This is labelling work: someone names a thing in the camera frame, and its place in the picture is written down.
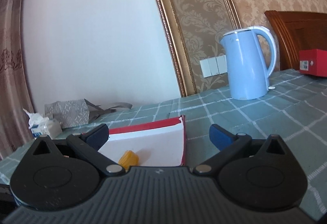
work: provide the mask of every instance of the kettle lid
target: kettle lid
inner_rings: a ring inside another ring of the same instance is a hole
[[[226,36],[226,35],[229,35],[229,34],[233,34],[233,33],[237,34],[238,32],[249,31],[249,30],[251,30],[251,29],[249,29],[248,27],[247,28],[235,29],[235,30],[232,30],[232,31],[229,31],[229,32],[225,33],[223,35],[223,37]]]

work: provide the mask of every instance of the white label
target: white label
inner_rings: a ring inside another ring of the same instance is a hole
[[[300,61],[300,70],[309,71],[309,61]]]

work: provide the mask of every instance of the blue gripper pad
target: blue gripper pad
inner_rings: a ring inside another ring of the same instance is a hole
[[[213,124],[209,128],[209,138],[215,147],[222,151],[224,148],[236,141],[238,137],[219,125]]]

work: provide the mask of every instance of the metal screw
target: metal screw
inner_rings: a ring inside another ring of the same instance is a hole
[[[122,169],[123,169],[123,167],[118,164],[112,164],[112,165],[107,166],[107,168],[106,168],[106,170],[111,173],[120,172]]]
[[[206,173],[211,171],[211,166],[206,164],[197,165],[195,168],[199,173]]]

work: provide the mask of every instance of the plaid tablecloth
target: plaid tablecloth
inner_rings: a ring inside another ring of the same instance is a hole
[[[87,132],[100,123],[116,128],[184,114],[186,164],[194,167],[218,152],[208,136],[213,123],[232,133],[244,132],[256,139],[279,134],[307,174],[308,191],[301,208],[318,219],[327,212],[327,79],[301,75],[289,69],[272,74],[270,84],[276,88],[259,99],[231,99],[227,86],[103,115],[94,123],[66,129],[58,138],[66,138],[76,131]],[[0,162],[3,182],[9,183],[31,143]]]

